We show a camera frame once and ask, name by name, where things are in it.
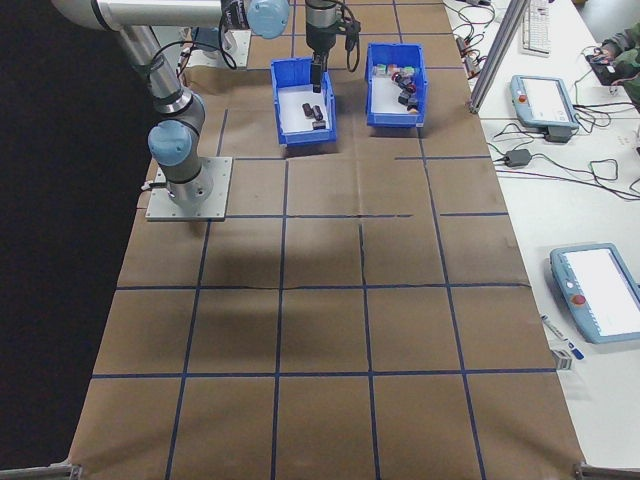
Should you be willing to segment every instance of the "person's hand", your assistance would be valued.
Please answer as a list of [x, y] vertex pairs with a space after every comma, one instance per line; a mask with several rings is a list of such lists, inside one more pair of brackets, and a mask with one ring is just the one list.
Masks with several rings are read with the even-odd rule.
[[593, 63], [600, 63], [603, 65], [607, 65], [613, 62], [613, 59], [615, 58], [615, 52], [613, 52], [613, 50], [608, 49], [606, 45], [603, 45], [596, 51], [600, 53], [597, 53], [596, 55], [593, 56], [593, 58], [591, 59]]

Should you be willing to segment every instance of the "red emergency stop button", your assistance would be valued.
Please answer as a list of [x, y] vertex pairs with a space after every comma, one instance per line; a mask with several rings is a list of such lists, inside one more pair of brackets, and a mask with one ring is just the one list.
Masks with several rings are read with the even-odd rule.
[[578, 307], [581, 307], [582, 305], [587, 303], [587, 299], [584, 298], [584, 295], [574, 295], [573, 297], [571, 297], [571, 303], [577, 305]]

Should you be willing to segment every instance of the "black background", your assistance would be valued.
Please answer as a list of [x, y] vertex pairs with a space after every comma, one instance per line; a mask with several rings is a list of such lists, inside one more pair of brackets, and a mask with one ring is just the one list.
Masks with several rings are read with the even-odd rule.
[[0, 2], [0, 469], [67, 456], [149, 163], [114, 35]]

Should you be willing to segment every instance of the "metal frame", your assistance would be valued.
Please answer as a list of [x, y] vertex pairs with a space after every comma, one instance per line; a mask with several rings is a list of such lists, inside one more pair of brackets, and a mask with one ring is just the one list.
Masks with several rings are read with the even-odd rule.
[[0, 471], [0, 480], [80, 480], [82, 467], [79, 465], [51, 465], [49, 467], [20, 468]]
[[491, 49], [487, 54], [487, 60], [482, 70], [480, 70], [476, 85], [473, 88], [473, 92], [471, 92], [471, 99], [467, 103], [471, 113], [478, 113], [480, 111], [482, 102], [484, 102], [493, 84], [502, 59], [509, 49], [509, 45], [522, 22], [522, 16], [527, 8], [529, 8], [529, 0], [512, 0], [509, 2], [509, 7], [500, 23], [496, 39], [491, 44]]
[[574, 467], [576, 480], [620, 480], [639, 479], [640, 470], [618, 470], [614, 468], [598, 468], [579, 463]]

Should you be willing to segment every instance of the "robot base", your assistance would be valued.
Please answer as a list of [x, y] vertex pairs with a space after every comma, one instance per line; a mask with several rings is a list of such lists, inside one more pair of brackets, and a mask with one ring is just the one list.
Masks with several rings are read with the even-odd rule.
[[[187, 207], [178, 205], [169, 197], [169, 192], [166, 188], [154, 188], [151, 191], [151, 198], [147, 207], [147, 220], [152, 222], [224, 220], [227, 213], [232, 166], [233, 158], [231, 157], [202, 158], [202, 168], [208, 171], [213, 178], [213, 190], [202, 203], [197, 205]], [[155, 182], [165, 182], [162, 171], [158, 171]]]

